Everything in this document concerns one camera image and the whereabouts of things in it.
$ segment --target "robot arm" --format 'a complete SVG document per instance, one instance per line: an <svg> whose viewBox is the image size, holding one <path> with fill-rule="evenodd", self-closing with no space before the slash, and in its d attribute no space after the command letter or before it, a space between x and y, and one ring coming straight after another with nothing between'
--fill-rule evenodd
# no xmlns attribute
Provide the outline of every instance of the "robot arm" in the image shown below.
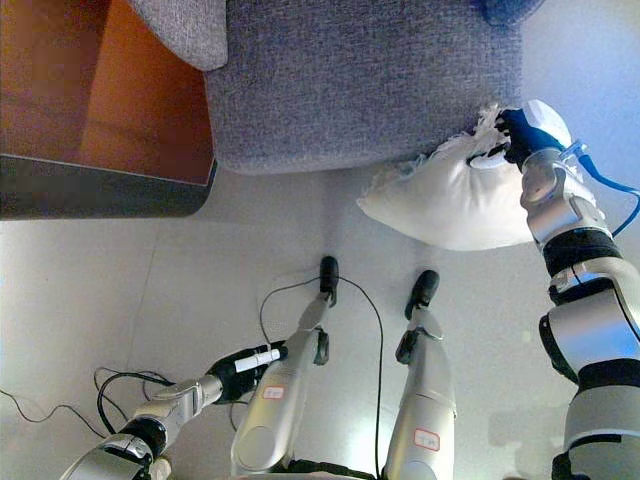
<svg viewBox="0 0 640 480"><path fill-rule="evenodd" d="M578 385L552 478L640 478L640 275L566 165L585 147L568 145L559 115L533 101L501 118L506 158L523 173L521 204L552 277L556 307L540 321L542 342L553 367Z"/></svg>
<svg viewBox="0 0 640 480"><path fill-rule="evenodd" d="M282 342L246 349L216 362L206 375L156 393L118 433L76 461L61 480L147 480L149 466L180 429L212 404L229 403L257 385L266 365L285 358Z"/></svg>

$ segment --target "gray sofa cushion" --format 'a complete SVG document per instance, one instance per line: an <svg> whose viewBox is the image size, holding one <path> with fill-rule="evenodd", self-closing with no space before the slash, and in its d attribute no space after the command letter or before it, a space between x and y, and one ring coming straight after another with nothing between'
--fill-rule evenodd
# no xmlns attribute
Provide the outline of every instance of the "gray sofa cushion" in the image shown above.
<svg viewBox="0 0 640 480"><path fill-rule="evenodd" d="M519 102L521 35L477 0L234 1L205 73L215 156L247 174L412 158Z"/></svg>
<svg viewBox="0 0 640 480"><path fill-rule="evenodd" d="M544 0L484 0L485 17L491 25L518 25L529 18Z"/></svg>
<svg viewBox="0 0 640 480"><path fill-rule="evenodd" d="M129 0L160 41L203 71L227 62L225 0Z"/></svg>

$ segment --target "sofa armrest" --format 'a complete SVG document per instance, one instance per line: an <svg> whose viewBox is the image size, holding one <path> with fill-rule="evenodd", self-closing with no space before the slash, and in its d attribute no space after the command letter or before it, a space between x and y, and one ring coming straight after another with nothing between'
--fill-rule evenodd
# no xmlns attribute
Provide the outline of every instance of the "sofa armrest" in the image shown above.
<svg viewBox="0 0 640 480"><path fill-rule="evenodd" d="M202 71L227 63L226 0L129 0L173 53Z"/></svg>
<svg viewBox="0 0 640 480"><path fill-rule="evenodd" d="M484 0L484 16L491 25L515 26L535 13L544 0Z"/></svg>

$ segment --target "black cable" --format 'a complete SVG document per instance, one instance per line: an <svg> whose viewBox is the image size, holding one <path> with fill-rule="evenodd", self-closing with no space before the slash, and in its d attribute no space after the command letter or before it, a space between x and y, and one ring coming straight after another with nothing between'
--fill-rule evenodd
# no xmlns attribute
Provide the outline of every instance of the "black cable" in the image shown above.
<svg viewBox="0 0 640 480"><path fill-rule="evenodd" d="M273 294L278 293L278 292L282 292L285 290L290 290L292 288L296 288L296 287L301 287L303 285L308 285L311 282L314 282L316 280L318 280L320 277L315 277L312 278L311 280L307 280L306 282L300 282L300 283L296 283L294 285L289 285L286 287L281 287L281 288L277 288L275 290L272 290L271 292L269 292L267 294L266 297L264 297L264 300L262 300L262 305L260 305L260 313L258 315L259 321L260 321L260 330L262 330L262 335L264 336L265 340L267 341L267 343L271 343L271 340L269 340L269 336L267 335L265 328L264 328L264 321L263 321L263 317L262 317L262 313L264 310L264 306L267 303L267 300L269 300L269 297L271 297ZM380 328L380 353L379 353L379 357L378 357L378 398L376 401L376 433L375 433L375 452L374 452L374 459L375 459L375 465L376 465L376 476L378 479L381 478L380 476L380 460L378 458L378 443L379 443L379 439L380 439L380 404L381 404L381 399L382 399L382 363L383 363L383 348L384 348L384 328L382 326L382 317L380 317L380 312L378 312L378 309L376 308L375 303L373 303L373 300L371 300L371 297L369 297L369 295L367 295L367 292L364 291L364 289L358 285L356 282L349 280L348 278L342 277L342 276L338 276L338 278L340 280L342 280L343 282L346 282L352 286L354 286L355 288L357 288L360 293L362 293L362 295L364 295L364 297L367 299L367 301L369 302L369 304L371 305L371 307L373 308L373 311L376 314L376 317L378 319L378 326ZM231 412L233 408L233 404L232 407L229 408L229 415L231 416ZM235 425L233 423L233 420L231 419L231 426L235 431Z"/></svg>
<svg viewBox="0 0 640 480"><path fill-rule="evenodd" d="M275 290L272 290L271 292L269 292L266 297L264 297L264 300L262 300L262 304L260 305L260 313L258 314L258 321L260 323L260 330L262 330L262 336L267 341L267 343L271 343L271 340L269 340L269 336L267 335L267 332L264 329L264 319L262 318L262 313L264 311L264 306L267 303L267 300L269 300L269 298L271 297L271 295L275 293L283 292L285 290L291 290L292 288L302 287L303 285L308 285L311 282L315 282L316 280L319 280L319 279L320 277L318 276L318 277L312 278L311 280L307 280L306 282L300 282L294 285L276 288Z"/></svg>
<svg viewBox="0 0 640 480"><path fill-rule="evenodd" d="M116 433L116 431L114 430L113 426L111 425L111 422L109 422L109 419L107 418L107 415L104 412L104 405L102 404L102 400L104 398L105 390L109 386L109 384L111 382L113 382L114 380L116 380L118 378L122 378L122 377L139 378L141 380L146 380L148 382L158 383L160 385L164 385L165 387L170 387L171 385L174 385L173 382L169 382L167 380L162 380L162 379L159 379L159 378L151 377L149 375L143 375L141 373L136 373L136 372L120 372L120 373L116 373L115 375L112 375L109 378L107 378L104 381L104 383L102 384L102 387L100 387L100 391L98 392L98 398L96 400L96 404L97 404L97 407L98 407L98 414L100 415L100 419L102 420L102 423L104 424L104 426L107 429L107 431L109 433L111 433L111 434Z"/></svg>
<svg viewBox="0 0 640 480"><path fill-rule="evenodd" d="M138 373L145 373L147 375L151 375L154 377L158 377L160 380L164 380L165 382L171 382L171 380L167 380L166 377L160 375L158 372L154 372L152 370L142 370ZM142 395L144 395L144 398L147 402L149 402L151 400L151 397L149 396L149 394L147 393L147 381L143 380L142 381Z"/></svg>
<svg viewBox="0 0 640 480"><path fill-rule="evenodd" d="M116 372L115 370L111 370L110 368L107 367L98 367L93 371L93 385L94 387L96 387L96 392L100 391L100 385L98 385L98 372L100 370L107 370L109 372L114 372L114 373L119 373ZM129 421L129 417L127 417L127 414L124 412L124 410L120 407L120 405L118 405L116 402L114 402L113 400L111 400L111 398L107 397L106 395L104 396L104 399L109 402L111 405L113 405L113 408L115 408L120 415L122 416L122 418L124 419L125 422Z"/></svg>
<svg viewBox="0 0 640 480"><path fill-rule="evenodd" d="M360 285L358 285L356 282L349 280L348 278L344 278L341 276L338 276L338 278L343 282L347 282L348 284L353 285L358 290L360 290L360 293L362 293L362 295L364 295L364 297L368 300L369 304L371 305L371 308L373 308L373 311L375 312L376 317L378 318L378 327L380 328L380 354L378 356L378 399L376 401L376 435L375 435L374 459L376 463L376 476L378 479L381 479L382 477L380 476L380 461L378 459L378 443L380 439L380 403L382 398L382 353L383 353L383 347L384 347L384 328L382 326L382 318L380 317L380 312L378 312L378 309L376 308L375 303L373 303L373 300L371 300L371 297L367 295L367 292L365 292Z"/></svg>
<svg viewBox="0 0 640 480"><path fill-rule="evenodd" d="M67 410L70 410L76 417L78 417L80 420L82 420L82 423L84 423L87 428L89 430L91 430L93 433L95 433L98 437L100 438L106 438L104 435L102 435L100 432L98 432L95 428L93 428L91 426L91 424L89 423L89 421L84 418L75 408L73 408L71 405L66 405L66 404L60 404L60 405L56 405L54 407L53 410L51 410L51 412L49 413L49 415L47 415L46 417L40 419L40 420L35 420L33 418L29 418L25 415L25 413L22 411L22 408L20 408L20 404L18 403L18 400L16 399L16 397L8 392L5 392L4 390L0 390L0 393L2 393L3 395L6 395L7 397L9 397L11 400L13 400L13 403L16 404L16 408L18 409L18 413L20 414L20 416L26 420L29 423L42 423L45 422L47 420L49 420L54 413L56 413L56 411L59 408L66 408Z"/></svg>
<svg viewBox="0 0 640 480"><path fill-rule="evenodd" d="M241 405L247 405L247 406L249 405L249 402L245 402L244 400L236 400L235 402L231 402L231 404L229 405L229 423L231 424L231 428L233 428L234 432L238 431L238 427L233 421L233 406L237 403Z"/></svg>

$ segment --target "wooden furniture panel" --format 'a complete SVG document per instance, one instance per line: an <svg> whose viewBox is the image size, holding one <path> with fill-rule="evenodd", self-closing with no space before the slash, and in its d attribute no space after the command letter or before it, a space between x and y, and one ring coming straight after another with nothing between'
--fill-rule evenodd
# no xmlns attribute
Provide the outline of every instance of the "wooden furniture panel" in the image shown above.
<svg viewBox="0 0 640 480"><path fill-rule="evenodd" d="M206 185L202 73L126 0L3 0L0 151Z"/></svg>

